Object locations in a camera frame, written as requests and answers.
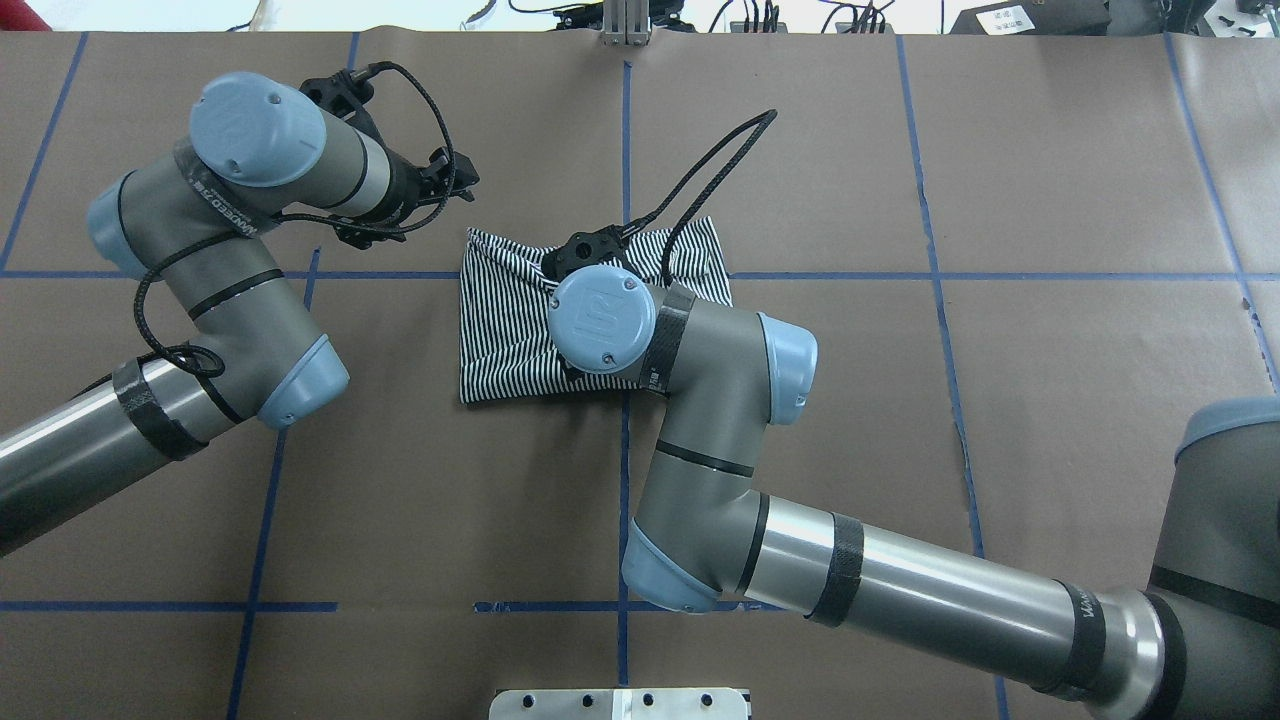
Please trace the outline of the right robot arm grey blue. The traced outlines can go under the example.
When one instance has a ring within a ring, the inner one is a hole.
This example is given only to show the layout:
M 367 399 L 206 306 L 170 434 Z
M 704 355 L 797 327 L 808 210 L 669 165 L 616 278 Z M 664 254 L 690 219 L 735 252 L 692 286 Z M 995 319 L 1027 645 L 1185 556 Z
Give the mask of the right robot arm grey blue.
M 611 265 L 550 295 L 567 365 L 667 407 L 621 562 L 676 612 L 732 591 L 1079 702 L 1102 719 L 1277 716 L 1277 398 L 1187 424 L 1144 591 L 1096 593 L 764 495 L 765 428 L 799 419 L 812 332 Z

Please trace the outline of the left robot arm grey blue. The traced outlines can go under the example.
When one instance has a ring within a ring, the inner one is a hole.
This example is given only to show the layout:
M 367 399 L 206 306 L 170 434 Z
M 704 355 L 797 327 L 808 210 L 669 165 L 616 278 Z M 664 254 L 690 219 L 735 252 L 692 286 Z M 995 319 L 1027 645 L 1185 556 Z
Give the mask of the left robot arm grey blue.
M 172 151 L 87 211 L 99 254 L 137 282 L 148 351 L 3 438 L 3 552 L 12 553 L 248 419 L 282 430 L 349 374 L 268 250 L 292 222 L 369 249 L 412 215 L 474 200 L 480 181 L 448 129 L 424 165 L 389 149 L 367 111 L 393 61 L 298 88 L 253 72 L 210 81 Z

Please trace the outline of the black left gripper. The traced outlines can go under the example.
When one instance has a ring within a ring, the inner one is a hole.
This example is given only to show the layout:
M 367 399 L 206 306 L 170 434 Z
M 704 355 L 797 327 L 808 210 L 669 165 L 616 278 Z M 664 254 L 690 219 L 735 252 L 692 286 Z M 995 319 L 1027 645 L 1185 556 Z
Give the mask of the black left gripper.
M 436 149 L 426 167 L 415 165 L 401 155 L 389 155 L 390 178 L 387 191 L 387 227 L 401 225 L 421 206 L 438 205 L 447 199 L 474 202 L 476 178 L 474 161 L 465 154 Z M 453 177 L 453 184 L 447 181 Z

